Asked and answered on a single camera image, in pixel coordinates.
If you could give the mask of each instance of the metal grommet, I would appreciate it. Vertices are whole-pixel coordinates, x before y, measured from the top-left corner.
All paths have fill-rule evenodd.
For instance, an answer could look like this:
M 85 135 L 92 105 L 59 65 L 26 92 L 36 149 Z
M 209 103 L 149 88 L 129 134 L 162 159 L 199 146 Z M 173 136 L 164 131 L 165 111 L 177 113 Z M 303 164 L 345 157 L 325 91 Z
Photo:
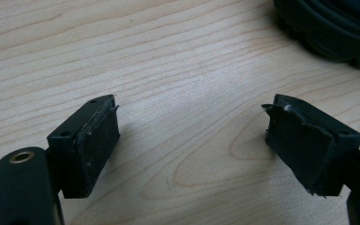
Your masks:
M 11 157 L 9 162 L 13 163 L 13 164 L 23 163 L 23 162 L 28 161 L 29 159 L 33 158 L 34 155 L 35 155 L 35 153 L 32 151 L 20 152 L 20 153 L 17 153 L 16 155 L 14 155 L 13 157 Z

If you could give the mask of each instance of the wooden table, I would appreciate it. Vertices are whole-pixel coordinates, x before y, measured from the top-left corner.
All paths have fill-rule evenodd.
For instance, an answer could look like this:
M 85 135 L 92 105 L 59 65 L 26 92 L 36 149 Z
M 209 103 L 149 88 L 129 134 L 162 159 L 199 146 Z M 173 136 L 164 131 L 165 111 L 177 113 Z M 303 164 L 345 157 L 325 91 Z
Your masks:
M 348 224 L 267 147 L 302 98 L 360 131 L 360 69 L 306 50 L 270 0 L 0 1 L 0 158 L 115 94 L 120 142 L 67 224 Z

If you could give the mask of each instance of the wood grain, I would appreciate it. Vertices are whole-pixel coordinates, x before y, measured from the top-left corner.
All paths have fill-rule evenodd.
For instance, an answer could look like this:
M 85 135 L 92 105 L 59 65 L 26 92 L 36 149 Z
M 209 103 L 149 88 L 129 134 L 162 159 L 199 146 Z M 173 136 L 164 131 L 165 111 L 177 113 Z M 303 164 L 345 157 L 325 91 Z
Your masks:
M 67 224 L 348 224 L 266 146 L 275 93 L 360 131 L 360 69 L 306 50 L 269 0 L 1 0 L 0 158 L 115 94 L 122 134 Z

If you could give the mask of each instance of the black rubber object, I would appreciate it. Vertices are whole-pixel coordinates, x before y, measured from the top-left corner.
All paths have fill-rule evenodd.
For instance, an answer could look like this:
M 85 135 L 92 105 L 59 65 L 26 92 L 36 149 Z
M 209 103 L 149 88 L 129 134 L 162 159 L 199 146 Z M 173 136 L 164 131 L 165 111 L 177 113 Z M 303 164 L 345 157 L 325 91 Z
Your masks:
M 360 67 L 360 20 L 324 0 L 274 0 L 274 4 L 316 51 Z

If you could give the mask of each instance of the black plastic piece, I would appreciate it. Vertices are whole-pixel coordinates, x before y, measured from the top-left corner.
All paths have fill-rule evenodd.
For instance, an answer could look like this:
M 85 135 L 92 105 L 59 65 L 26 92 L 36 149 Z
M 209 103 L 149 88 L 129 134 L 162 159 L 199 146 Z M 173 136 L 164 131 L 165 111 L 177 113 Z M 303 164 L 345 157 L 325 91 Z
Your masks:
M 57 193 L 86 198 L 119 139 L 113 95 L 90 100 L 49 137 L 0 160 L 0 224 L 64 224 Z
M 0 224 L 64 224 L 43 149 L 20 149 L 0 160 Z
M 360 133 L 295 97 L 262 105 L 270 116 L 266 142 L 311 194 L 337 196 L 343 185 L 351 225 L 360 225 Z
M 92 99 L 48 136 L 65 198 L 92 192 L 120 136 L 116 110 L 112 95 Z
M 360 133 L 295 97 L 276 95 L 263 105 L 270 115 L 266 142 L 311 194 L 337 196 L 342 157 L 357 151 Z

